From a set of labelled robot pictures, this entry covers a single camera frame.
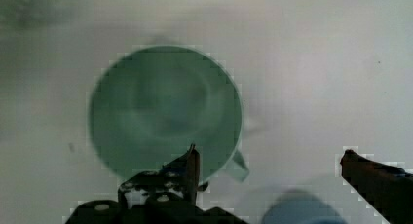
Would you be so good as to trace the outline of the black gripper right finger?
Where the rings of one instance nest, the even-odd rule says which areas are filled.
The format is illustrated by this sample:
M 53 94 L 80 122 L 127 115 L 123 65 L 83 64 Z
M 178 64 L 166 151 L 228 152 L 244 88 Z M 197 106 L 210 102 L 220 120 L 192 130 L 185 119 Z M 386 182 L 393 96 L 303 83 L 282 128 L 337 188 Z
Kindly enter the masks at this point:
M 412 174 L 346 150 L 341 176 L 390 224 L 412 224 Z

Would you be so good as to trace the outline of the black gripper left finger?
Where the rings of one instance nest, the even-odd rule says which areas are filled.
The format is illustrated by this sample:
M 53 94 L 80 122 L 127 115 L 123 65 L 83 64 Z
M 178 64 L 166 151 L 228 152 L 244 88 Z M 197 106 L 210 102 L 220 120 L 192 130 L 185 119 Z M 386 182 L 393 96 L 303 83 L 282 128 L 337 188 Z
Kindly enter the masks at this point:
M 117 224 L 209 224 L 209 217 L 196 207 L 200 161 L 192 143 L 160 170 L 140 172 L 125 181 L 118 189 Z

